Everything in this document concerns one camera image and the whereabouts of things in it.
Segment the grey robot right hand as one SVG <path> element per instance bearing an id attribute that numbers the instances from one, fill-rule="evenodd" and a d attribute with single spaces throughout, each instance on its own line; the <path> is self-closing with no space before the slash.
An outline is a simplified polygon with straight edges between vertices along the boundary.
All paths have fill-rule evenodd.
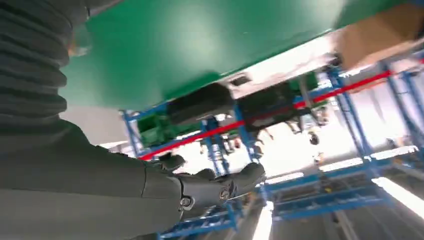
<path id="1" fill-rule="evenodd" d="M 173 174 L 89 143 L 74 124 L 0 127 L 3 240 L 124 240 L 166 231 L 265 177 L 258 163 L 212 178 Z"/>

